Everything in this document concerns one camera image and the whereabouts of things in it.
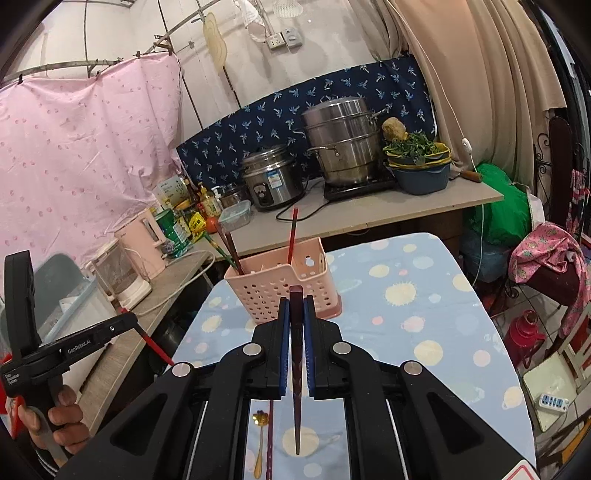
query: pink plastic basket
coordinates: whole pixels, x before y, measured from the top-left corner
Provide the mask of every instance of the pink plastic basket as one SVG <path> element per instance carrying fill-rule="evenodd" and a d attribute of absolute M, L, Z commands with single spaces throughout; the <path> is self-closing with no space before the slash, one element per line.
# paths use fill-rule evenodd
<path fill-rule="evenodd" d="M 250 313 L 255 323 L 275 320 L 279 300 L 288 297 L 291 285 L 301 285 L 304 297 L 312 295 L 316 315 L 329 319 L 343 311 L 320 238 L 310 238 L 294 245 L 291 265 L 284 263 L 289 247 L 240 260 L 247 275 L 232 268 L 224 275 L 232 290 Z"/>

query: white appliance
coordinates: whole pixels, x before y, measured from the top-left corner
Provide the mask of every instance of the white appliance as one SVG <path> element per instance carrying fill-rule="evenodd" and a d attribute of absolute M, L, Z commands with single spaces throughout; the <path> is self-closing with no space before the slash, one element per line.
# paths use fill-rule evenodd
<path fill-rule="evenodd" d="M 105 244 L 86 268 L 96 275 L 109 299 L 117 298 L 125 309 L 131 310 L 152 291 L 118 238 Z"/>

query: spoon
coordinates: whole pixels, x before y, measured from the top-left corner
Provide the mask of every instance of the spoon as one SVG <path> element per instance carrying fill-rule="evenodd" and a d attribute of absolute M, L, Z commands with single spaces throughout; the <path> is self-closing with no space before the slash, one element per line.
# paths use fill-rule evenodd
<path fill-rule="evenodd" d="M 258 410 L 253 416 L 252 419 L 255 421 L 255 425 L 261 428 L 261 440 L 259 442 L 259 454 L 256 457 L 255 463 L 255 478 L 258 480 L 262 475 L 262 428 L 269 425 L 269 414 L 263 412 L 262 410 Z"/>

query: condiment bottle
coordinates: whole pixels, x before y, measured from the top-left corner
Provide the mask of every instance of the condiment bottle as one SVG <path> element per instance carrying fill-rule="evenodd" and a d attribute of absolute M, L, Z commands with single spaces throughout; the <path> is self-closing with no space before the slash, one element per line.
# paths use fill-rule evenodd
<path fill-rule="evenodd" d="M 207 213 L 208 217 L 219 217 L 222 214 L 222 206 L 217 201 L 217 198 L 213 195 L 212 192 L 209 192 L 205 185 L 202 182 L 199 183 L 200 188 L 200 197 L 201 203 L 203 204 L 203 208 L 205 208 L 205 213 Z"/>

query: pink floral cloth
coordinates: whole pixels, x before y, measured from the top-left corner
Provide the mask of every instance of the pink floral cloth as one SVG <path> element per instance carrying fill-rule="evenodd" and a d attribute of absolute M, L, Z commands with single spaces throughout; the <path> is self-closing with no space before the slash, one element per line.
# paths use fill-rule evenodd
<path fill-rule="evenodd" d="M 561 338 L 569 335 L 585 305 L 591 300 L 587 267 L 579 244 L 558 225 L 544 222 L 517 245 L 509 262 L 510 279 L 516 283 L 525 283 L 542 265 L 556 273 L 566 272 L 567 252 L 573 253 L 574 269 L 580 281 L 577 300 L 564 314 L 559 331 Z"/>
<path fill-rule="evenodd" d="M 0 90 L 0 294 L 6 255 L 30 250 L 36 267 L 62 252 L 82 266 L 155 201 L 180 166 L 179 75 L 163 53 Z"/>

